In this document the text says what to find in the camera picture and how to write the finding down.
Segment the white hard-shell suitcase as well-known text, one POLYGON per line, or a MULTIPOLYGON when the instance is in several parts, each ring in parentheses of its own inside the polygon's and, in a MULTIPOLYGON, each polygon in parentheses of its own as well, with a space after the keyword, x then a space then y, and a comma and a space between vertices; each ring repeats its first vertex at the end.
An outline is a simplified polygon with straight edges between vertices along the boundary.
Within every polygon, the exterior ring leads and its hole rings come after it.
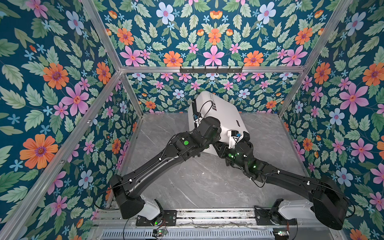
MULTIPOLYGON (((214 117, 221 122, 222 131, 219 142, 228 144, 228 130, 239 131, 243 135, 243 138, 241 139, 243 141, 250 140, 249 131, 235 105, 208 91, 201 92, 195 100, 197 102, 197 111, 201 114, 199 124, 205 117, 214 117)), ((192 120, 192 104, 188 107, 188 123, 189 129, 193 130, 195 126, 192 120)))

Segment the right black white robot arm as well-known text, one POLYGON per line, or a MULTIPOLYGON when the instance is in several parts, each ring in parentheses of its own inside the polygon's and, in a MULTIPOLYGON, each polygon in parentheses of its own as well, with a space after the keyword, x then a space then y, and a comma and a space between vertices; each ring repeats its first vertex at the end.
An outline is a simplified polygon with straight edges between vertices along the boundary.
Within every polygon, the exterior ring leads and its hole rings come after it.
POLYGON ((279 169, 255 158, 250 142, 239 142, 232 149, 221 142, 213 147, 227 166, 239 167, 251 181, 272 184, 302 196, 313 204, 311 210, 323 225, 334 230, 343 228, 350 201, 329 177, 316 179, 279 169))

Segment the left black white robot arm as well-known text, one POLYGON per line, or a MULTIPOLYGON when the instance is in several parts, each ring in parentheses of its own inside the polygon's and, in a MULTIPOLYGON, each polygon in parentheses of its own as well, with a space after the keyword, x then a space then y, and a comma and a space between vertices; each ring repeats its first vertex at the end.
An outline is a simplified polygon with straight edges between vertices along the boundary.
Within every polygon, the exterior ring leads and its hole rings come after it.
POLYGON ((109 184, 122 218, 130 219, 136 215, 148 220, 159 218, 162 214, 161 206, 147 203, 141 197, 143 191, 169 169, 198 156, 218 142, 220 134, 220 121, 207 117, 193 130, 175 134, 159 154, 138 169, 124 176, 112 176, 109 184))

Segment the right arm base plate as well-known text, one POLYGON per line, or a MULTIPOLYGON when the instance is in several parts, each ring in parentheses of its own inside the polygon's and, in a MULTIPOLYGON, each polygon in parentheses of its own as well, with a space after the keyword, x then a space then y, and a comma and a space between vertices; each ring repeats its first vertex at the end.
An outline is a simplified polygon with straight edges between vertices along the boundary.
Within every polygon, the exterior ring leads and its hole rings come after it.
POLYGON ((259 226, 296 226, 297 220, 286 220, 277 211, 270 211, 270 209, 263 209, 254 207, 255 219, 259 226))

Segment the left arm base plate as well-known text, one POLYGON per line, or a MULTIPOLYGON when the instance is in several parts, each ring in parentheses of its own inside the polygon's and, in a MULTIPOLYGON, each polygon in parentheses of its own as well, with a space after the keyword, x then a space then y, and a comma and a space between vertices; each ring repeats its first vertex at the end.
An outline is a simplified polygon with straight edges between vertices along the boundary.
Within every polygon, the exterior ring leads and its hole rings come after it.
POLYGON ((160 212, 160 214, 152 220, 148 220, 145 217, 138 216, 136 220, 136 226, 137 227, 160 227, 160 226, 173 227, 176 225, 177 215, 178 215, 177 210, 164 210, 160 212))

